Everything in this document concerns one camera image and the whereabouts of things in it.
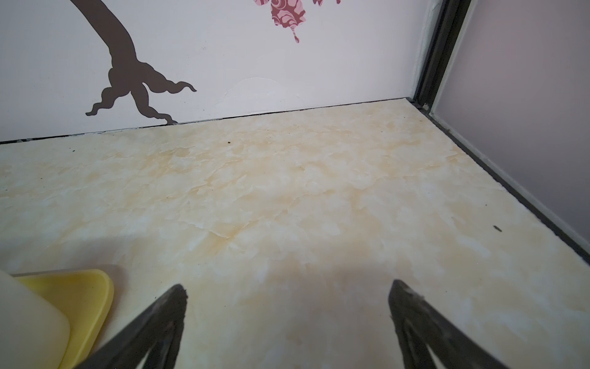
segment pink patterned decal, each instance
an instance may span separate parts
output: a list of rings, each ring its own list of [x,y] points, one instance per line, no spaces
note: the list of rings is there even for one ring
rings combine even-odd
[[[324,0],[313,0],[314,4],[322,5]],[[269,0],[254,0],[258,5],[264,5]],[[270,13],[273,16],[275,25],[282,25],[283,28],[291,28],[295,42],[299,43],[299,39],[295,34],[295,27],[305,22],[303,15],[303,4],[301,0],[270,0]]]

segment tree decal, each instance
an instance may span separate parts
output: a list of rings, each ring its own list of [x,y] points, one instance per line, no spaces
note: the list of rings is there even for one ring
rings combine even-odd
[[[135,46],[131,36],[106,7],[101,0],[71,0],[71,2],[82,12],[88,23],[109,48],[112,58],[112,68],[109,70],[110,87],[103,90],[102,101],[93,105],[92,110],[86,115],[96,115],[99,109],[110,109],[117,98],[131,92],[137,110],[148,118],[166,119],[166,124],[174,124],[168,114],[158,113],[156,109],[149,106],[149,95],[146,84],[152,92],[179,93],[185,87],[196,92],[190,83],[169,81],[161,73],[157,72],[148,63],[137,60]]]
[[[322,5],[324,0],[313,0],[314,4]],[[269,0],[254,0],[258,5],[264,5]],[[295,34],[295,27],[305,22],[303,15],[303,4],[301,0],[270,0],[270,13],[273,16],[275,25],[282,25],[283,28],[291,28],[295,42],[299,43],[299,38]]]

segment beige marble surface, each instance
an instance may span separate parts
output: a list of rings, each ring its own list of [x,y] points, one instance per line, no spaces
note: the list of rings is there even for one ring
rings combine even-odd
[[[0,169],[0,268],[105,270],[100,342],[182,283],[178,368],[402,368],[394,278],[513,368],[590,363],[590,267],[406,100],[1,145]]]

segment yellow tray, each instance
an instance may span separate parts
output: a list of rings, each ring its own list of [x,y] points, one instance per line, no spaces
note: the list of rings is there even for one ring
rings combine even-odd
[[[70,321],[70,341],[59,369],[83,361],[113,302],[113,281],[99,269],[15,277],[58,308]]]

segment marble pattern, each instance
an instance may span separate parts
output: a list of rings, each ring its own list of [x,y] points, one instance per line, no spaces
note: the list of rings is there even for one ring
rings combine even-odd
[[[100,342],[183,284],[178,368],[402,368],[394,278],[512,368],[590,362],[590,267],[406,100],[12,143],[0,169],[0,268],[105,270]]]

